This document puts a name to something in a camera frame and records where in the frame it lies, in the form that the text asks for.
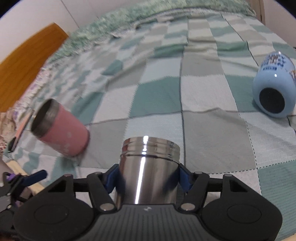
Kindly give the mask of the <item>silver steel cup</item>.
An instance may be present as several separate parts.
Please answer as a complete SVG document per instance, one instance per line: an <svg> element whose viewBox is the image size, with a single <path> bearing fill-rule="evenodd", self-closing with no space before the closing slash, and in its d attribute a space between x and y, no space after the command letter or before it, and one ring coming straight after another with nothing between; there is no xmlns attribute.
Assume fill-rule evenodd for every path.
<svg viewBox="0 0 296 241"><path fill-rule="evenodd" d="M179 181L180 147L163 138L128 138L119 161L115 202L152 205L174 204Z"/></svg>

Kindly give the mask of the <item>pink steel cup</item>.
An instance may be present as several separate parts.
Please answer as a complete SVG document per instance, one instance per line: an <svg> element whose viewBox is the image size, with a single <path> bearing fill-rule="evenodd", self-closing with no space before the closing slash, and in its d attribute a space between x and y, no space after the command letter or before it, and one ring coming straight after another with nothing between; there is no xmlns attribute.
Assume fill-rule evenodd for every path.
<svg viewBox="0 0 296 241"><path fill-rule="evenodd" d="M52 98L38 109L30 131L38 140L69 157L81 154L90 138L86 126Z"/></svg>

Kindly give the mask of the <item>light blue ceramic cup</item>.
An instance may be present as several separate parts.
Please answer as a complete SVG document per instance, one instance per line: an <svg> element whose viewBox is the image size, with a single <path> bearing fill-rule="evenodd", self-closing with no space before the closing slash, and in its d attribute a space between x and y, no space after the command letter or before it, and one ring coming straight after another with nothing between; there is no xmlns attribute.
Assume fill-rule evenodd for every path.
<svg viewBox="0 0 296 241"><path fill-rule="evenodd" d="M295 107L295 66L281 51L268 54L252 84L257 106L273 118L285 118Z"/></svg>

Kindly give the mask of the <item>pink smartphone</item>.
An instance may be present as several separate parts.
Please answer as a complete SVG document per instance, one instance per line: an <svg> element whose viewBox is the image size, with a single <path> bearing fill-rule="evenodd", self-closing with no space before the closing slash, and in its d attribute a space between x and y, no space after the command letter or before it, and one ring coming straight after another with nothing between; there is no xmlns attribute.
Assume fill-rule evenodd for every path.
<svg viewBox="0 0 296 241"><path fill-rule="evenodd" d="M11 141L8 143L8 153L11 153L15 150L18 142L19 142L19 139L23 133L23 130L25 129L26 125L28 124L30 118L32 117L34 113L34 110L33 109L30 109L29 112L25 115L25 117L22 119L19 127L17 128L16 130L16 134L15 136L11 139Z"/></svg>

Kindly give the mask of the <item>beige crumpled clothes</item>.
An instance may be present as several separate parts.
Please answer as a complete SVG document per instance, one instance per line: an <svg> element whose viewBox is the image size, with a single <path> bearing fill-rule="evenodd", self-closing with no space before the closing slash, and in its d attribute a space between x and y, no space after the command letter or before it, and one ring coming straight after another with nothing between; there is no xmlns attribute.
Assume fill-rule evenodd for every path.
<svg viewBox="0 0 296 241"><path fill-rule="evenodd" d="M9 141L16 133L16 122L14 120L14 109L9 108L5 113L1 113L0 124L0 141L1 141L1 158Z"/></svg>

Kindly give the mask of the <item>purple floral pillow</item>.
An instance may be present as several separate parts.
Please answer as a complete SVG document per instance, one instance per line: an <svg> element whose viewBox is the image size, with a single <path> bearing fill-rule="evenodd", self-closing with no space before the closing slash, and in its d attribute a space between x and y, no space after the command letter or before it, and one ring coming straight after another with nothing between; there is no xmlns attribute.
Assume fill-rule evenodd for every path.
<svg viewBox="0 0 296 241"><path fill-rule="evenodd" d="M37 74L36 78L25 90L24 94L13 105L13 120L19 125L21 119L25 116L34 98L49 82L53 75L53 67L43 67Z"/></svg>

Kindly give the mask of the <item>checkered bed sheet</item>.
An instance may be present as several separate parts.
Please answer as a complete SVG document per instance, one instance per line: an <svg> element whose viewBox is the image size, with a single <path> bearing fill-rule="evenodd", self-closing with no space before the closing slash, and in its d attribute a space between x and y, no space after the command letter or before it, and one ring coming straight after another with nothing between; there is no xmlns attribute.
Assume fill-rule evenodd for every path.
<svg viewBox="0 0 296 241"><path fill-rule="evenodd" d="M180 147L180 162L212 177L232 173L275 204L278 239L295 234L295 115L270 118L254 103L252 82L265 56L295 49L257 19L224 13L170 16L60 61L49 60L46 85L29 102L50 98L89 130L75 158L25 129L16 161L28 174L85 177L119 161L125 139L151 136Z"/></svg>

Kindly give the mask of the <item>wooden headboard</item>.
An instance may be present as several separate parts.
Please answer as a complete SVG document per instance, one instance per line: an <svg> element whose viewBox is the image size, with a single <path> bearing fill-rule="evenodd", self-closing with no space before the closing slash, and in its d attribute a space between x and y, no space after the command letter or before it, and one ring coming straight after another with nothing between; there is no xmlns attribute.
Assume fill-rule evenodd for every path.
<svg viewBox="0 0 296 241"><path fill-rule="evenodd" d="M35 33L1 63L1 112L11 108L68 34L56 23Z"/></svg>

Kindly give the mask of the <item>green floral quilt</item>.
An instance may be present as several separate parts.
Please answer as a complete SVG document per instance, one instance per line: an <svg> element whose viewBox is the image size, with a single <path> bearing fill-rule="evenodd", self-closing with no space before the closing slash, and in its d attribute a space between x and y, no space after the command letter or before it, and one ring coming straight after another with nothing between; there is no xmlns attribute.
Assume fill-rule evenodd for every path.
<svg viewBox="0 0 296 241"><path fill-rule="evenodd" d="M46 61L47 64L75 55L105 40L118 30L131 29L147 18L185 9L209 9L227 13L256 16L247 1L144 1L119 8L100 16L96 21L72 32L62 46Z"/></svg>

